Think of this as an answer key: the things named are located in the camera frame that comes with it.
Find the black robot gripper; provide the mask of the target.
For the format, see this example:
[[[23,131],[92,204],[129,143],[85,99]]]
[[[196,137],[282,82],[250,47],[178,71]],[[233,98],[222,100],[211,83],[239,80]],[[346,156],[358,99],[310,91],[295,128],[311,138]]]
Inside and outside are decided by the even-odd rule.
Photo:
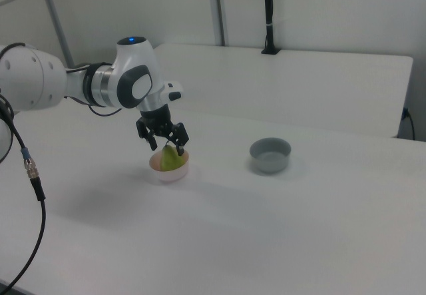
[[[153,111],[141,111],[136,121],[138,136],[144,139],[152,151],[158,148],[155,136],[167,138],[172,143],[178,156],[184,154],[184,146],[189,141],[188,133],[182,123],[173,125],[168,105]]]

